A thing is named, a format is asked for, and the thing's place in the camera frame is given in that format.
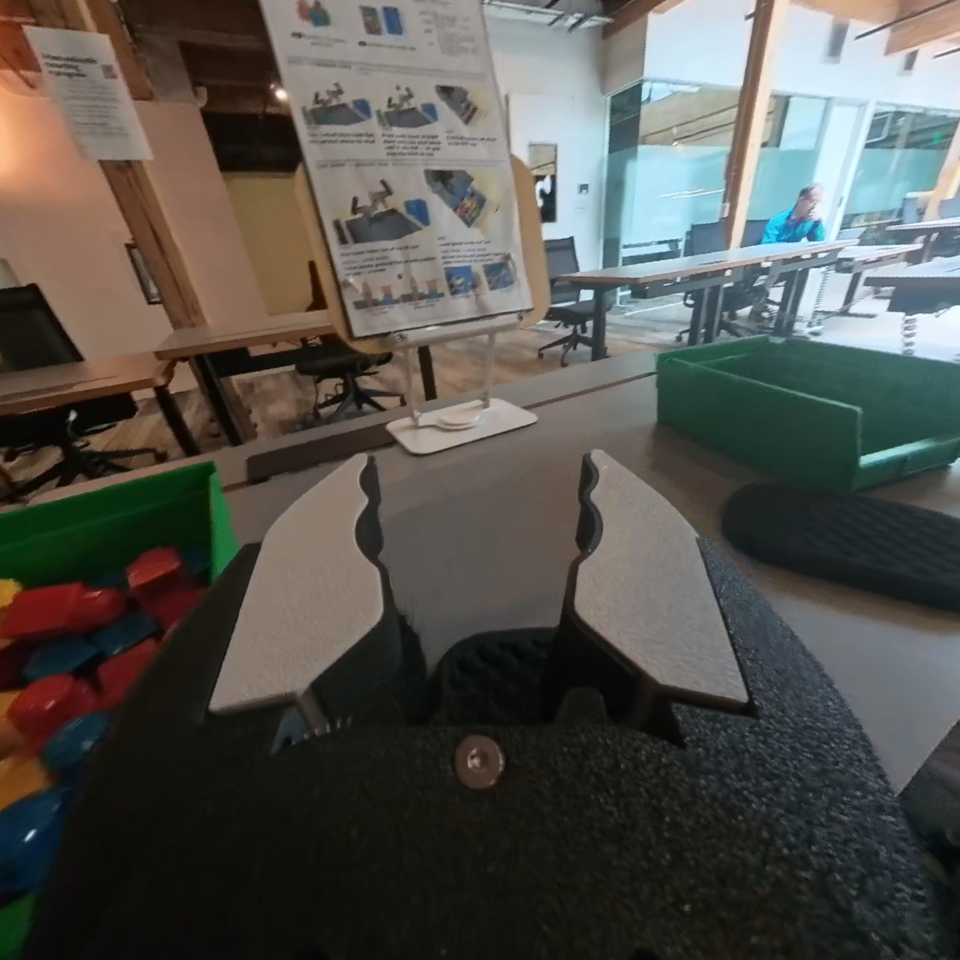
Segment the black office chair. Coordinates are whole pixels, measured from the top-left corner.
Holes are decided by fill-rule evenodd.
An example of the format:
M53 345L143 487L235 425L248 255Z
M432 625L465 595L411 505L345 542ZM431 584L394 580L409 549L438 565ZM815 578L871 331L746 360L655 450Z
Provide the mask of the black office chair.
M73 342L36 284L1 291L2 373L25 373L81 363ZM150 457L163 464L169 455L146 447L106 453L89 438L132 420L138 404L130 392L48 406L36 411L1 415L2 463L22 454L58 450L59 460L28 481L18 482L5 470L5 502L24 501L44 487L66 487L79 479L94 480L131 471L126 462Z
M374 375L393 359L393 354L366 354L335 338L326 338L319 345L306 347L306 354L294 364L301 377L314 386L311 421L317 425L341 422L366 410L383 413L379 399L398 400L406 404L402 393L365 388L360 380Z
M547 342L537 349L536 356L543 359L547 351L560 347L559 365L569 365L569 354L580 346L590 349L591 359L606 359L606 330L602 330L600 346L595 346L596 308L607 307L605 294L593 293L591 299L581 298L582 289L568 281L561 280L568 274L579 274L579 260L573 236L544 241L548 279L550 285L550 304L545 315L547 321L553 321L557 329L567 330L563 337Z

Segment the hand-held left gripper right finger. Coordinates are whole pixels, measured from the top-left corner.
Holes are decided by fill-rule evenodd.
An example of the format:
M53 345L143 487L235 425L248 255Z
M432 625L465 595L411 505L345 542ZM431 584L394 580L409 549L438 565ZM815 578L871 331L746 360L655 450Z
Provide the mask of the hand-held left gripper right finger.
M578 496L563 686L593 687L613 714L744 712L748 684L694 528L602 450L584 454Z

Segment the wooden office table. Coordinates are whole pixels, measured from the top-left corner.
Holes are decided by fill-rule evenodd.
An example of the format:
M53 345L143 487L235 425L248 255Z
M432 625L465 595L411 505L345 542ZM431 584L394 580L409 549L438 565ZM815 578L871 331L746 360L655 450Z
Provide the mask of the wooden office table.
M607 295L622 289L634 290L640 299L657 300L674 294L699 294L686 342L690 346L710 343L716 338L723 315L726 291L758 270L761 279L785 281L783 295L774 315L774 331L789 334L799 313L799 304L813 270L826 270L840 263L853 275L882 266L905 262L923 249L922 244L854 246L845 241L758 245L726 249L697 256L670 258L625 267L558 273L550 278L550 289L561 286L592 298L590 333L586 336L592 361L606 359Z
M60 406L151 390L186 458L201 454L169 386L178 360L152 353L117 355L1 375L1 415L32 414Z
M317 341L339 338L326 309L272 315L245 325L202 325L174 330L154 356L190 366L220 435L231 447L257 438L246 409L231 395L233 378L292 367L287 354L316 351Z

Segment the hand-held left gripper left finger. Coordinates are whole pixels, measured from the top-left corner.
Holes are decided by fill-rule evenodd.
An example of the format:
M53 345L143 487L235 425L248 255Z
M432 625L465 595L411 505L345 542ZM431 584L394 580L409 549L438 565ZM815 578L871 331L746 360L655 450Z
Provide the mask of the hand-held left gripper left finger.
M212 714L294 703L385 617L378 465L358 454L270 525L213 687Z

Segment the black mesh pad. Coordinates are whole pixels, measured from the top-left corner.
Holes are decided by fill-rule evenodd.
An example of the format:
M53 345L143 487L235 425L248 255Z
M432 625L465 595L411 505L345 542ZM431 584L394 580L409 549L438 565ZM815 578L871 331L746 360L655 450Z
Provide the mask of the black mesh pad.
M726 499L721 530L732 546L768 566L959 612L959 520L941 511L754 483Z
M455 643L430 675L428 721L444 727L545 724L542 683L555 633L494 630Z

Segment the instruction poster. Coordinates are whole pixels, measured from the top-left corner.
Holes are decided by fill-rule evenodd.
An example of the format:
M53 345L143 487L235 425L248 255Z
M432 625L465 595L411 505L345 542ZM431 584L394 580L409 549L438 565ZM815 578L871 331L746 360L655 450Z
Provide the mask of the instruction poster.
M264 1L352 338L533 306L476 1Z

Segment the green plastic bin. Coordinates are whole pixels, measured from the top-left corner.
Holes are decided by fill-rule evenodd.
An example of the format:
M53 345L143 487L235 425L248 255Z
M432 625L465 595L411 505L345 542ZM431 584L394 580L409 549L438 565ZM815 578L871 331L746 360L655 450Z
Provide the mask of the green plastic bin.
M860 493L958 460L957 363L751 337L659 354L655 380L660 425L794 485Z
M3 512L2 583L87 581L125 570L157 547L208 551L206 592L233 560L238 543L215 465L173 467ZM22 956L45 885L2 905L2 958Z

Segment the pile of mega blocks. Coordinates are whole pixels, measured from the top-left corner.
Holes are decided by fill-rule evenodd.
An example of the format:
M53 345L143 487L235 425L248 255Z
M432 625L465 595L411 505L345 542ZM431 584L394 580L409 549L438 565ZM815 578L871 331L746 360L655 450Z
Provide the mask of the pile of mega blocks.
M86 581L2 582L2 906L40 893L93 756L212 576L209 551L156 547Z

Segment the white wall notice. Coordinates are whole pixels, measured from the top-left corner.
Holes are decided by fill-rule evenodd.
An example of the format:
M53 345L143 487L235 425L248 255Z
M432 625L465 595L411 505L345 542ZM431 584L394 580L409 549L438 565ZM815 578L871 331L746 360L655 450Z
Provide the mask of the white wall notice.
M151 162L154 154L111 40L27 26L24 34L78 150L92 162Z

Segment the dark wall sign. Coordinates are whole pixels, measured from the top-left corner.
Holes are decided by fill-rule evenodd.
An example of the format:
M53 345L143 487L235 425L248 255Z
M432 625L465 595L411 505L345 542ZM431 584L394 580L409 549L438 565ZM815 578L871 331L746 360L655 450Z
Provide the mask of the dark wall sign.
M528 166L534 180L534 196L543 224L556 224L559 199L559 148L555 143L528 145Z

